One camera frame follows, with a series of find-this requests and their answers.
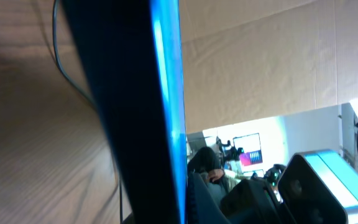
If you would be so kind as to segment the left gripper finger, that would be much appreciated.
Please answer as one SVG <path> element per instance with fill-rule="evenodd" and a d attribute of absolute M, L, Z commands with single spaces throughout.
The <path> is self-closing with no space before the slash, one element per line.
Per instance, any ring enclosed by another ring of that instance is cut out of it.
<path fill-rule="evenodd" d="M 188 174 L 186 215 L 189 224 L 230 224 L 198 173 Z"/>

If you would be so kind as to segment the blue smartphone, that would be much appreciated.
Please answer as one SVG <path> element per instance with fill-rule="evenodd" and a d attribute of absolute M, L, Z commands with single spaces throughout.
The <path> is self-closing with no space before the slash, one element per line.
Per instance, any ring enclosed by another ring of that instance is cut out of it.
<path fill-rule="evenodd" d="M 136 223 L 185 223 L 177 1 L 63 1 Z"/>

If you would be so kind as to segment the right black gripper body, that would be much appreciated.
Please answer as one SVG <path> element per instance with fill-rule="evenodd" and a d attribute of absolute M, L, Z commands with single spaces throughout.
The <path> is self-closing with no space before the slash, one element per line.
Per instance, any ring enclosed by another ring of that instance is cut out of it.
<path fill-rule="evenodd" d="M 242 180 L 222 200 L 221 211 L 231 223 L 296 224 L 268 182 Z"/>

